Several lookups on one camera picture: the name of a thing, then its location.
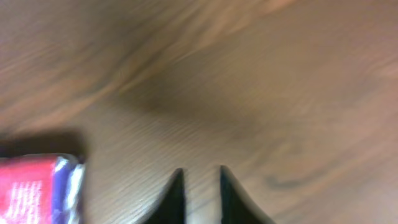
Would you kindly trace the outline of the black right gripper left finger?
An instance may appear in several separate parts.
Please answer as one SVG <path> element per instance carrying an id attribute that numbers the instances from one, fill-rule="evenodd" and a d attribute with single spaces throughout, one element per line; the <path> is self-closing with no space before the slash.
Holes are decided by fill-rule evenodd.
<path id="1" fill-rule="evenodd" d="M 186 224 L 184 170 L 176 169 L 142 224 Z"/>

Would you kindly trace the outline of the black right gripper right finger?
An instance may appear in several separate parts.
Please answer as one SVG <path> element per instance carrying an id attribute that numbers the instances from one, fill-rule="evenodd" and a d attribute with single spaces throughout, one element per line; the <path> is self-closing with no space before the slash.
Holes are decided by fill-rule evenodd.
<path id="1" fill-rule="evenodd" d="M 222 224 L 275 224 L 249 197 L 227 166 L 220 166 Z"/>

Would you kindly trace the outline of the purple red pad packet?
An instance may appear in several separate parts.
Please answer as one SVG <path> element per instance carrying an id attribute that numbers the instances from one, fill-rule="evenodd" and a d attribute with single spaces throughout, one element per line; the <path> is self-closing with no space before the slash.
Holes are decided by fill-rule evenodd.
<path id="1" fill-rule="evenodd" d="M 2 224 L 81 224 L 85 165 L 69 154 L 1 159 Z"/>

